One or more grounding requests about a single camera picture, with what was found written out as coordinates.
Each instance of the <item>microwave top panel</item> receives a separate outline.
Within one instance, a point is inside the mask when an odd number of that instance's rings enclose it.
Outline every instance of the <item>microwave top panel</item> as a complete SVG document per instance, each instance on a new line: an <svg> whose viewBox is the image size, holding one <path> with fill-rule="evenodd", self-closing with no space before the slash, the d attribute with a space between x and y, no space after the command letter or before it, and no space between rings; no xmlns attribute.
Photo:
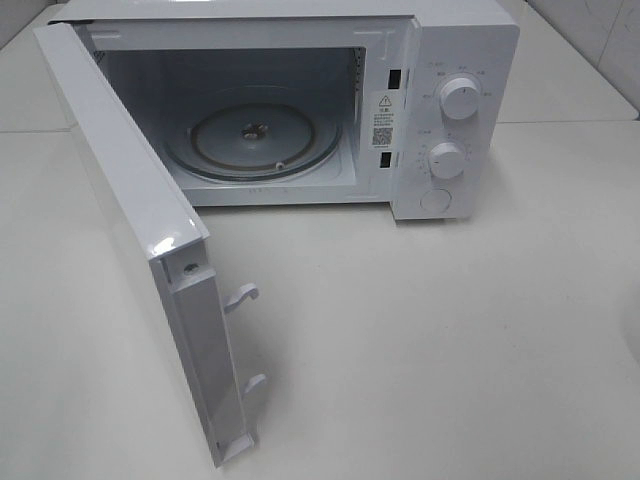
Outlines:
<svg viewBox="0 0 640 480"><path fill-rule="evenodd" d="M415 17L422 26L513 23L493 0L70 0L52 23L304 17Z"/></svg>

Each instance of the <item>white wall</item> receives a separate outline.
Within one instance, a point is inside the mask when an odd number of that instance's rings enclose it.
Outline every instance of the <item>white wall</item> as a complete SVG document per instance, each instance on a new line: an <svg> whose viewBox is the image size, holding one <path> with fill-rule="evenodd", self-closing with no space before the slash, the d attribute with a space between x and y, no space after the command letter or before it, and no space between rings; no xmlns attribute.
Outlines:
<svg viewBox="0 0 640 480"><path fill-rule="evenodd" d="M0 0L0 48L54 0Z"/></svg>
<svg viewBox="0 0 640 480"><path fill-rule="evenodd" d="M529 0L640 108L640 0Z"/></svg>

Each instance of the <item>qr code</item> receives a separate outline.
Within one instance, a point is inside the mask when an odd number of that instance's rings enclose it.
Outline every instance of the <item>qr code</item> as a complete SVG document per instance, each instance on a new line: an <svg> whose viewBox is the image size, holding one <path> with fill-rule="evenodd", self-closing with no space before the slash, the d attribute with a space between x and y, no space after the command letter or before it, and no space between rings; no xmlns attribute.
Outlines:
<svg viewBox="0 0 640 480"><path fill-rule="evenodd" d="M391 145L393 128L374 128L373 145Z"/></svg>

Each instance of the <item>control panel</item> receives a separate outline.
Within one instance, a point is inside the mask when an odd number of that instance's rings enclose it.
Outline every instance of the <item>control panel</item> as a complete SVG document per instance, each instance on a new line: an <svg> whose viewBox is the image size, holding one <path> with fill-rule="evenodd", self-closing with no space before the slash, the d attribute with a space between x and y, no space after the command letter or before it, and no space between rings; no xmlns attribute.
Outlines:
<svg viewBox="0 0 640 480"><path fill-rule="evenodd" d="M472 213L518 34L515 25L421 29L395 171L396 219Z"/></svg>

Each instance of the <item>white knob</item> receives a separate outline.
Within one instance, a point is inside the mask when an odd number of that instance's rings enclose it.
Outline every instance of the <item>white knob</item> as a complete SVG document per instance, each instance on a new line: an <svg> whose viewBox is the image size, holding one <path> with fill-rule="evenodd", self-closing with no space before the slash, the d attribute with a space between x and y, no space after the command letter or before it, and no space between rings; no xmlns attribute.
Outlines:
<svg viewBox="0 0 640 480"><path fill-rule="evenodd" d="M467 159L464 151L455 143L446 142L433 147L429 152L431 175L443 180L462 173Z"/></svg>
<svg viewBox="0 0 640 480"><path fill-rule="evenodd" d="M464 120L476 113L480 98L478 82L468 77L449 80L440 90L440 107L452 120Z"/></svg>

